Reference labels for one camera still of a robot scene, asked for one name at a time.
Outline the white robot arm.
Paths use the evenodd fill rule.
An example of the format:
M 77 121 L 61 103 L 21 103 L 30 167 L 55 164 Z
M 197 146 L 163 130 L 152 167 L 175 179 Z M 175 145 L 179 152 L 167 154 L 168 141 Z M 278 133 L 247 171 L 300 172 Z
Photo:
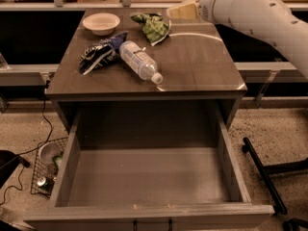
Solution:
M 186 0 L 169 7 L 167 16 L 200 17 L 261 40 L 308 77 L 308 23 L 280 0 Z

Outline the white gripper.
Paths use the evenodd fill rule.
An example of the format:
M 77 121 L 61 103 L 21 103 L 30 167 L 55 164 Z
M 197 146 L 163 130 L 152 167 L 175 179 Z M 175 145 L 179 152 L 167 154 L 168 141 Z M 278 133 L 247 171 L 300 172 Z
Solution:
M 167 9 L 167 16 L 171 19 L 196 19 L 199 17 L 197 4 L 194 1 L 187 1 L 174 5 Z

